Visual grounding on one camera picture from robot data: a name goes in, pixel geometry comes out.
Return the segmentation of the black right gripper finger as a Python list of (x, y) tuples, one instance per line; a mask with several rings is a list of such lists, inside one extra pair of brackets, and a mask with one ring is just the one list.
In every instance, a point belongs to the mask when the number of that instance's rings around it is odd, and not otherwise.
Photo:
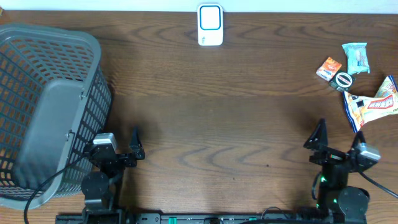
[(353, 139), (352, 148), (358, 148), (360, 145), (366, 144), (364, 134), (362, 131), (358, 131)]
[(328, 145), (328, 135), (325, 119), (320, 119), (314, 132), (306, 140), (303, 147), (314, 152), (323, 151)]

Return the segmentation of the yellow orange snack bag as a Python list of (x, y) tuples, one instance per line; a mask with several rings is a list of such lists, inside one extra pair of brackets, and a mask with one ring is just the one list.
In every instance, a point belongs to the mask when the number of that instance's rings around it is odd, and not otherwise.
[(348, 121), (355, 133), (366, 123), (397, 114), (397, 84), (388, 75), (374, 97), (358, 96), (343, 92), (343, 104)]

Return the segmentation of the green white small box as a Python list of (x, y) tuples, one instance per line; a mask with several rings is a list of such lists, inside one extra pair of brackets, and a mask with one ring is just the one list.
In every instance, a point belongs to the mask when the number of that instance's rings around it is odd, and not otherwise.
[(349, 91), (355, 82), (355, 77), (345, 72), (338, 72), (330, 80), (329, 85), (337, 91)]

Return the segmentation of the orange small box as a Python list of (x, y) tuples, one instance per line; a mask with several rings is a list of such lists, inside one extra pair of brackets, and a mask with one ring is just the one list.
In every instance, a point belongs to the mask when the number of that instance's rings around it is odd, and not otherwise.
[(329, 82), (336, 75), (341, 67), (341, 63), (337, 62), (331, 57), (328, 57), (324, 61), (324, 63), (316, 70), (316, 74)]

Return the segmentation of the mint green wet wipes pack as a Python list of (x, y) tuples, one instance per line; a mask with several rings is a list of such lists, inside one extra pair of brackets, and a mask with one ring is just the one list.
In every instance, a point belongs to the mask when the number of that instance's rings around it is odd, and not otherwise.
[(358, 73), (370, 73), (368, 56), (366, 53), (367, 43), (347, 43), (342, 48), (347, 57), (347, 73), (354, 75)]

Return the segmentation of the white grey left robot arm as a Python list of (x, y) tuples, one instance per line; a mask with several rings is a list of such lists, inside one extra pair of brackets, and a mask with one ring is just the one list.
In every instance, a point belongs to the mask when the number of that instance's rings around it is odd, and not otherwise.
[(138, 129), (132, 131), (130, 153), (118, 154), (117, 147), (113, 133), (99, 133), (84, 147), (84, 157), (99, 169), (90, 172), (81, 182), (85, 196), (84, 224), (136, 222), (135, 215), (119, 206), (119, 198), (125, 169), (145, 159)]

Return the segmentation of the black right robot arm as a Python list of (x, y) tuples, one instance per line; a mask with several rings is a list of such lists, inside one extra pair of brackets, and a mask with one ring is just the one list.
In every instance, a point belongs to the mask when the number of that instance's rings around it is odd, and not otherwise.
[(322, 167), (317, 207), (323, 220), (328, 223), (366, 223), (370, 195), (363, 188), (349, 186), (348, 177), (376, 165), (381, 158), (379, 150), (366, 143), (361, 131), (356, 133), (348, 152), (329, 147), (324, 119), (319, 120), (303, 146), (313, 151), (309, 161)]

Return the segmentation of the white barcode scanner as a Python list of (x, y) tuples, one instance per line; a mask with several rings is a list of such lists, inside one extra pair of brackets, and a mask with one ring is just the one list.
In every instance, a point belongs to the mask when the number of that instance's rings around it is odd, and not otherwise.
[(206, 3), (197, 9), (198, 44), (219, 46), (223, 43), (223, 8), (216, 3)]

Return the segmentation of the dark grey plastic basket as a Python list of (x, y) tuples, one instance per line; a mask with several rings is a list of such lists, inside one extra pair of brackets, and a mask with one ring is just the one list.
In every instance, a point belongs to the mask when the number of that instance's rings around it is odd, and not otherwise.
[(85, 32), (1, 26), (1, 205), (37, 208), (80, 192), (83, 148), (103, 130), (111, 92)]

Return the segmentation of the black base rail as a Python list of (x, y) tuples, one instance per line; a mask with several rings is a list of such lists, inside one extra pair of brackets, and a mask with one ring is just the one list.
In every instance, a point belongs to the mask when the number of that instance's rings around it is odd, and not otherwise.
[(126, 224), (236, 224), (236, 223), (342, 223), (341, 220), (333, 218), (304, 218), (296, 214), (267, 213), (265, 215), (179, 215), (141, 213), (136, 215), (128, 214), (125, 218), (118, 218), (113, 215), (109, 218), (95, 215), (58, 215), (55, 217), (56, 224), (73, 223), (126, 223)]

